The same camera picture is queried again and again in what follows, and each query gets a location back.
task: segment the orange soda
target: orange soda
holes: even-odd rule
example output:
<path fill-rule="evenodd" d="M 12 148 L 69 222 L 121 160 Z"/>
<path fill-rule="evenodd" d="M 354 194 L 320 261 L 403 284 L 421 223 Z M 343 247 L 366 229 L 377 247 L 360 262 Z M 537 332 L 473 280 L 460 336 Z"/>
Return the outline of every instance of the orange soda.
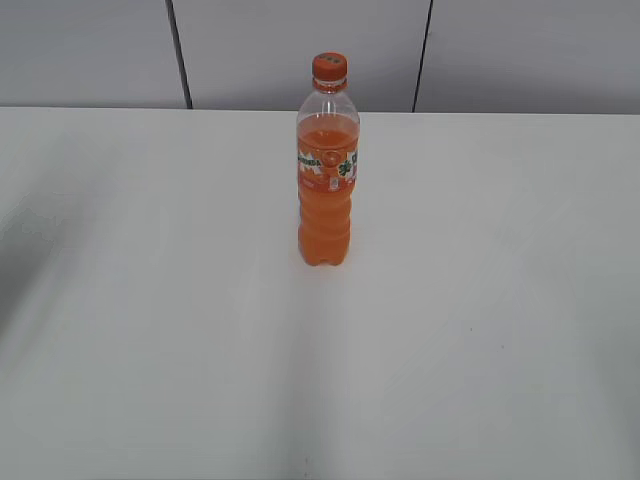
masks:
<path fill-rule="evenodd" d="M 298 114 L 298 244 L 310 265 L 339 265 L 351 238 L 360 134 L 360 117 L 345 91 L 347 59 L 318 55 L 313 85 Z"/>

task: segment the orange liquid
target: orange liquid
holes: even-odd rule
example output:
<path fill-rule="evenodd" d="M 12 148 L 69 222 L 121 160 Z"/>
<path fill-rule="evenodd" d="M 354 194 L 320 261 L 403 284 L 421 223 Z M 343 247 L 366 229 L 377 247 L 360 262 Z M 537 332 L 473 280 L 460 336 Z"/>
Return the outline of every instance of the orange liquid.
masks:
<path fill-rule="evenodd" d="M 344 115 L 318 115 L 298 125 L 298 139 L 311 148 L 343 150 L 358 141 L 360 126 Z M 317 192 L 298 183 L 298 243 L 310 265 L 341 264 L 351 240 L 351 193 L 354 184 L 337 192 Z"/>

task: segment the orange bottle cap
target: orange bottle cap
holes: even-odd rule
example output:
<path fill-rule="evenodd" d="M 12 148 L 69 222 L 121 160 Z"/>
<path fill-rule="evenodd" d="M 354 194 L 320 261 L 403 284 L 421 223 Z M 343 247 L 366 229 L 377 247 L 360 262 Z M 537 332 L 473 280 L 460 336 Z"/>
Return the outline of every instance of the orange bottle cap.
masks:
<path fill-rule="evenodd" d="M 336 52 L 321 53 L 313 59 L 313 76 L 320 82 L 337 82 L 347 76 L 347 57 Z"/>

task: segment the bottle neck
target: bottle neck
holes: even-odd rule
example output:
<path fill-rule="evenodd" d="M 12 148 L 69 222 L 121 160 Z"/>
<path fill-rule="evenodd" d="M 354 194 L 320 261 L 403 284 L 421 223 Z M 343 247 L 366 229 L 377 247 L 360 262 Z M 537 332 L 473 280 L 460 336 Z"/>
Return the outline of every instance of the bottle neck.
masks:
<path fill-rule="evenodd" d="M 314 77 L 313 87 L 322 93 L 338 93 L 347 88 L 347 77 L 336 82 L 324 82 Z"/>

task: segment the white wall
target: white wall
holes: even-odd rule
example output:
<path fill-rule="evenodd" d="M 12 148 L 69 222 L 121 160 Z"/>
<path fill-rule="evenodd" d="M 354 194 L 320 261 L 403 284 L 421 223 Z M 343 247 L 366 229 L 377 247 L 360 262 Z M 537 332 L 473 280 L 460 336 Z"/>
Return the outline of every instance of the white wall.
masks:
<path fill-rule="evenodd" d="M 194 108 L 297 110 L 314 55 L 337 50 L 360 110 L 411 110 L 428 0 L 174 4 Z"/>
<path fill-rule="evenodd" d="M 418 111 L 640 113 L 638 0 L 435 0 Z"/>
<path fill-rule="evenodd" d="M 164 1 L 3 1 L 0 105 L 184 108 Z"/>

